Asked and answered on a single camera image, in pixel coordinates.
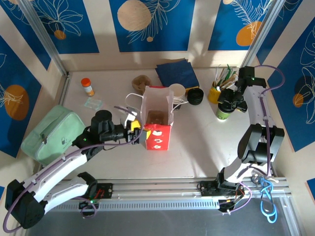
pen holder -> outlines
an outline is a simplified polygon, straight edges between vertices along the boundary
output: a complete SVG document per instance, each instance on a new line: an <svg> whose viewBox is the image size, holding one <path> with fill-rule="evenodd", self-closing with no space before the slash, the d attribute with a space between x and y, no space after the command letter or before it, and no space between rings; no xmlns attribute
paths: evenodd
<svg viewBox="0 0 315 236"><path fill-rule="evenodd" d="M218 104L218 98L221 92L217 91L214 87L214 82L212 83L212 88L209 90L208 100L213 104Z"/></svg>

gray floor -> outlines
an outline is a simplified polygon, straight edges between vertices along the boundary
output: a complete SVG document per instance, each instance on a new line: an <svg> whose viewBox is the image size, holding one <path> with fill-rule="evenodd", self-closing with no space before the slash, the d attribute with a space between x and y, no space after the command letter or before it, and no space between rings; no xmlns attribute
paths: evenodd
<svg viewBox="0 0 315 236"><path fill-rule="evenodd" d="M260 199L231 216L218 210L102 211L93 219L77 212L50 212L27 236L289 236L279 199L278 220L268 223Z"/></svg>

white table surface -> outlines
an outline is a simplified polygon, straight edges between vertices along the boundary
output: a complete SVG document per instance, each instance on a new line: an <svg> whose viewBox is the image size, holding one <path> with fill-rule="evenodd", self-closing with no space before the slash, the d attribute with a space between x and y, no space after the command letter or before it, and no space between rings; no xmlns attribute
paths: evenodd
<svg viewBox="0 0 315 236"><path fill-rule="evenodd" d="M215 69L195 69L195 73L204 99L198 106L184 104L175 112L168 151L148 151L144 145L102 151L67 178L84 171L96 179L216 177L237 157L238 143L250 124L249 116L233 112L220 122L217 105L207 99ZM88 97L80 83L88 77L95 91L93 99L102 100L102 109L112 112L113 122L119 124L120 112L113 106L125 105L126 95L135 92L132 79L141 74L149 76L153 85L161 85L155 70L73 72L64 106L76 112L86 126L91 124L95 111L84 106ZM140 108L141 98L130 98L129 104Z"/></svg>

mint green bag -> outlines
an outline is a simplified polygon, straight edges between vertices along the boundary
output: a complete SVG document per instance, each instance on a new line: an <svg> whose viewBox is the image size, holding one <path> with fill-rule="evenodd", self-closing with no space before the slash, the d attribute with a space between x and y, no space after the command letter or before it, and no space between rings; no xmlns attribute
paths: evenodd
<svg viewBox="0 0 315 236"><path fill-rule="evenodd" d="M23 140L21 149L42 165L48 165L72 145L84 128L77 114L58 105Z"/></svg>

purple cable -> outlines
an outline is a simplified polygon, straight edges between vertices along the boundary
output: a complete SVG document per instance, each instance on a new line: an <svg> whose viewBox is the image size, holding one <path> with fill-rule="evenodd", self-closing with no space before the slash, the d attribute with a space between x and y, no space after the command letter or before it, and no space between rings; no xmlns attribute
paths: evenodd
<svg viewBox="0 0 315 236"><path fill-rule="evenodd" d="M285 76L284 76L283 72L282 72L280 69L278 69L278 68L276 68L276 67L274 67L274 66L272 66L272 65L257 65L257 66L255 66L255 68L257 68L257 67L262 67L262 66L264 66L264 67L269 67L269 68L272 68L272 69L278 71L278 72L280 73L281 77L282 77L282 81L281 81L281 83L280 83L279 85L277 85L277 86L274 86L274 87L272 87L272 88L267 88L267 89L265 89L265 90L261 93L261 95L263 95L263 94L264 94L265 92L267 92L267 91L271 91L271 90L274 90L274 89L278 89L278 88L280 88L280 87L285 83ZM260 103L261 103L262 112L263 112L263 114L264 114L264 117L267 117L266 107L265 107L265 104L264 104L264 101L263 101L263 97L262 97L262 96L260 97ZM271 162L271 156L270 156L270 130L269 130L268 119L265 120L265 124L266 124L266 131L267 131L267 176L266 176L266 177L269 177L269 176L270 176L270 169L271 169L271 163L270 163L270 162Z"/></svg>
<svg viewBox="0 0 315 236"><path fill-rule="evenodd" d="M122 110L124 112L127 112L129 114L132 114L133 113L125 108L122 108L122 107L118 107L118 106L114 106L114 108L116 109L119 109L119 110ZM70 154L68 154L67 156L65 156L65 159L68 160L69 158L73 157L74 155L76 154L79 154L80 152L84 151L84 150L87 150L87 149L90 149L90 148L96 148L96 147L102 147L102 146L122 146L122 145L127 145L127 144L131 144L133 143L134 141L138 140L143 132L143 124L141 122L141 118L139 115L136 116L136 119L140 122L140 125L141 125L141 130L140 130L140 133L138 134L138 136L136 136L132 141L129 141L129 142L126 142L126 143L122 143L122 144L96 144L96 145L91 145L91 146L87 146L87 147L84 147L84 148L81 148L79 150L76 150ZM60 164L61 162L64 162L64 160L60 159L59 161L57 161L54 165L50 166L50 167L47 167L44 169L43 173L40 174L36 179L35 179L35 182L38 182L40 180L40 178L46 176L46 173L48 171L50 171L51 169L53 169L55 166L57 166L58 164ZM4 218L4 221L3 221L3 231L5 231L6 233L13 233L17 230L19 230L22 226L19 226L13 230L9 230L6 225L7 225L7 222L8 222L8 219L9 219L9 216L10 214L12 213L13 209L15 208L15 206L17 205L18 201L21 199L21 197L33 186L35 185L34 183L31 183L29 184L29 186L27 186L23 191L22 193L15 199L15 201L13 202L13 204L11 205L11 207L9 208L8 212L6 213L5 215L5 218Z"/></svg>
<svg viewBox="0 0 315 236"><path fill-rule="evenodd" d="M223 214L233 213L233 212L235 212L235 211L237 211L237 210L239 210L239 209L245 207L245 206L250 202L250 200L252 199L252 191L251 191L251 189L250 189L247 185L245 185L244 183L242 183L242 182L240 182L240 185L242 185L244 188L246 188L246 189L250 192L250 196L248 197L247 201L246 201L243 205L241 205L240 207L238 207L238 208L236 208L236 209L234 209L234 210L230 210L229 212L225 212L225 213L223 213Z"/></svg>
<svg viewBox="0 0 315 236"><path fill-rule="evenodd" d="M73 199L82 200L82 201L85 201L85 202L90 202L89 199L85 199L85 198L82 198L82 197L76 197L76 198L73 198ZM88 207L88 206L85 206L80 211L80 214L83 216L83 218L92 219L92 218L94 218L96 216L96 213L97 213L96 206L93 203L91 203L91 205L92 205L92 207L94 209L94 214L93 215L84 215L83 211Z"/></svg>

